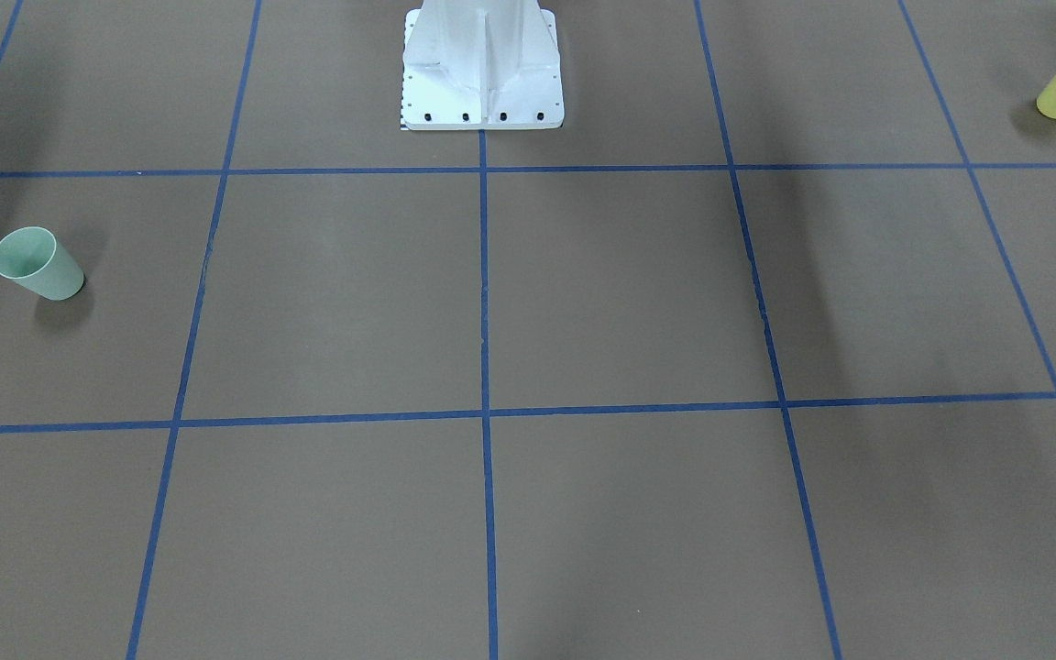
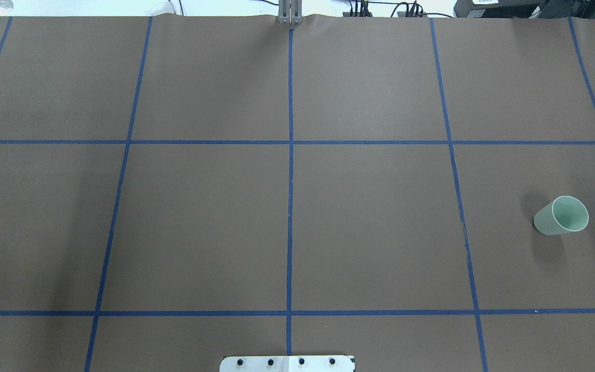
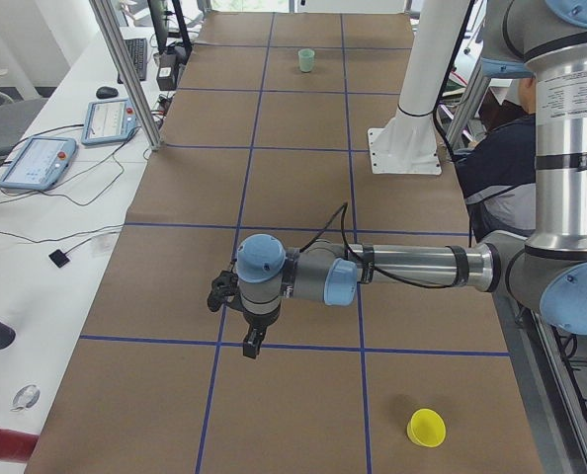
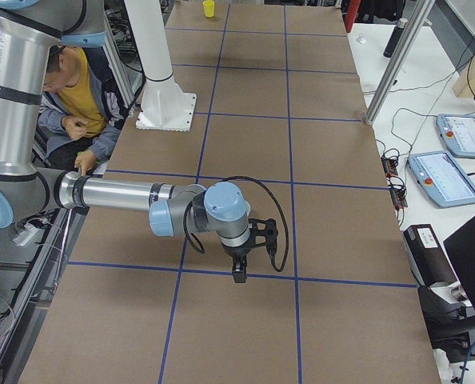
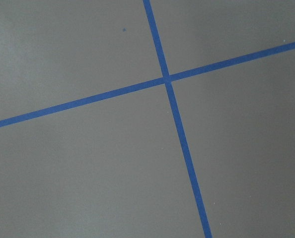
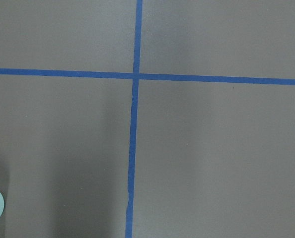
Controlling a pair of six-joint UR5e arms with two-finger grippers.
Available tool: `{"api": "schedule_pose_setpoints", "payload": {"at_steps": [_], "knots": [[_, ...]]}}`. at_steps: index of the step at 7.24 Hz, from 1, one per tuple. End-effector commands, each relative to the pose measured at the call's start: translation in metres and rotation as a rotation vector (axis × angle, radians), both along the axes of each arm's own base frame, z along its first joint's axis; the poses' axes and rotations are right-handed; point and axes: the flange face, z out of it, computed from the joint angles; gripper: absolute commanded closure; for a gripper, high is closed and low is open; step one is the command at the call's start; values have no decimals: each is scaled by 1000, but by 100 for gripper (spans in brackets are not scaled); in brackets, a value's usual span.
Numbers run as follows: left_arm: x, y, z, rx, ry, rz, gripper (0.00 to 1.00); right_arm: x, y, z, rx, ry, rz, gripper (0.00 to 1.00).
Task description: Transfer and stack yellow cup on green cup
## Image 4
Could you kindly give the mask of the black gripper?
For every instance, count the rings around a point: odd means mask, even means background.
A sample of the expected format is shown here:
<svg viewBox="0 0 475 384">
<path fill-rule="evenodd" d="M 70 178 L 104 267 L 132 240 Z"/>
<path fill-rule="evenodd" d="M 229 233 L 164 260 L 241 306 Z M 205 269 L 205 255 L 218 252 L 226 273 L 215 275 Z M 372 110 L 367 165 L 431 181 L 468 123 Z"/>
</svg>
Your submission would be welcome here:
<svg viewBox="0 0 475 384">
<path fill-rule="evenodd" d="M 251 250 L 249 241 L 239 246 L 222 245 L 224 251 L 233 259 L 232 275 L 235 283 L 246 282 L 247 254 Z"/>
</svg>

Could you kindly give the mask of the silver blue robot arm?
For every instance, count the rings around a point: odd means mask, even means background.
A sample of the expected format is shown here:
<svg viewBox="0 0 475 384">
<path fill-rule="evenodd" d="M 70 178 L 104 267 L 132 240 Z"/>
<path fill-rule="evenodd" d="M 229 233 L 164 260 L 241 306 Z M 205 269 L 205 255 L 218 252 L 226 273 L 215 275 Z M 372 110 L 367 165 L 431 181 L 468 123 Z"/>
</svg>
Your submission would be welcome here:
<svg viewBox="0 0 475 384">
<path fill-rule="evenodd" d="M 246 280 L 255 238 L 249 204 L 231 182 L 122 182 L 36 168 L 30 160 L 50 49 L 106 41 L 101 1 L 0 1 L 0 229 L 44 210 L 109 207 L 145 211 L 157 236 L 217 233 Z"/>
</svg>

